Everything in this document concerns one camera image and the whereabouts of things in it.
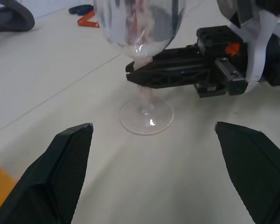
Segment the orange hacksaw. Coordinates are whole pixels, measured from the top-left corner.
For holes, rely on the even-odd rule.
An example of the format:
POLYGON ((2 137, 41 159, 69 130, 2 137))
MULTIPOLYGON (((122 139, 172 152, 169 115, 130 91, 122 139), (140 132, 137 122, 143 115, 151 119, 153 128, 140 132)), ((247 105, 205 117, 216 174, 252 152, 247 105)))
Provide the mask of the orange hacksaw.
POLYGON ((98 22, 94 22, 94 21, 89 21, 90 18, 92 18, 93 16, 95 16, 95 12, 94 10, 90 11, 89 13, 87 13, 86 15, 84 15, 83 17, 81 17, 77 23, 79 26, 82 27, 92 27, 92 28, 99 28, 100 25, 98 22))

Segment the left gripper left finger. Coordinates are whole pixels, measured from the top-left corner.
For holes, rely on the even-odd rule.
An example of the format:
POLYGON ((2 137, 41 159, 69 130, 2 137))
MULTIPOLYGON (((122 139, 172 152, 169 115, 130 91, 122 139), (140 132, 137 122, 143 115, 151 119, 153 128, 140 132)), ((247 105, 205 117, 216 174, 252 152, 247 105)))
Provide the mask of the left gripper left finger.
POLYGON ((57 134, 0 206, 0 224, 71 224, 84 184, 93 125, 57 134))

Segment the clear wine glass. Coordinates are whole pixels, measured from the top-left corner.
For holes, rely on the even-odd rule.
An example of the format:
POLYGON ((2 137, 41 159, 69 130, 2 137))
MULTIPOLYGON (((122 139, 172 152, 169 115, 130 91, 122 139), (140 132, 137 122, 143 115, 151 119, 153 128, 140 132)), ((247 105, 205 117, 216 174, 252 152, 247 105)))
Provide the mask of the clear wine glass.
MULTIPOLYGON (((186 0, 93 0, 95 16, 108 42, 133 59, 133 73, 153 61, 175 38, 186 0)), ((172 107, 138 85, 139 95, 120 111, 121 125, 138 135, 164 131, 174 118, 172 107)))

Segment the grey curved visor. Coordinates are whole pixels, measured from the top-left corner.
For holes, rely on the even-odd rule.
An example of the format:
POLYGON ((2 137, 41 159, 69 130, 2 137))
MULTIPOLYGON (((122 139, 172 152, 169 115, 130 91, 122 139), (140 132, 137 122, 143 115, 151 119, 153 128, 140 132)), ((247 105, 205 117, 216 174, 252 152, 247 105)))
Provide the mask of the grey curved visor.
POLYGON ((0 0, 0 32, 26 32, 35 26, 32 13, 17 0, 0 0))

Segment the blue handled scissors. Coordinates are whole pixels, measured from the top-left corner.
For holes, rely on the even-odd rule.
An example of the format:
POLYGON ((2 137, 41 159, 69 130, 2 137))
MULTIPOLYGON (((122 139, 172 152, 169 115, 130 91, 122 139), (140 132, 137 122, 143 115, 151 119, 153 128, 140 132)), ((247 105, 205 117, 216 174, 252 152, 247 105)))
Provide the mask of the blue handled scissors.
POLYGON ((79 5, 75 7, 71 7, 68 9, 68 12, 70 14, 76 14, 79 16, 84 16, 91 12, 94 9, 94 6, 92 4, 84 4, 84 5, 79 5))

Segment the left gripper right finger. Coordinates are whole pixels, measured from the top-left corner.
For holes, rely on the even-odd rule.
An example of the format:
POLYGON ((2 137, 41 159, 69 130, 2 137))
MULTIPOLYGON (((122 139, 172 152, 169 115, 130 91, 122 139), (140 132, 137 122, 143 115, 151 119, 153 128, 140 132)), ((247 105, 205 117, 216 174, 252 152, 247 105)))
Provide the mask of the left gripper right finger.
POLYGON ((262 132, 217 122, 230 180, 255 224, 280 224, 280 149, 262 132))

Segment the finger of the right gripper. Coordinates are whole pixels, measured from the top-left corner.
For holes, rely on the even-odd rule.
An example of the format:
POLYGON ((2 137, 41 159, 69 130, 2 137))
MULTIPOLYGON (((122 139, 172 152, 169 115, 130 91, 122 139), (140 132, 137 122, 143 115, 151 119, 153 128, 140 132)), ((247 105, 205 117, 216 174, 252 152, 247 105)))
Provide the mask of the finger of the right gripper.
POLYGON ((210 73, 210 62, 201 53, 196 45, 188 45, 184 48, 166 49, 153 57, 152 62, 135 69, 135 61, 126 66, 127 73, 133 72, 202 72, 210 73))
POLYGON ((209 76, 209 69, 190 69, 174 71, 135 71, 128 73, 126 78, 129 82, 143 87, 162 89, 203 83, 208 80, 209 76))

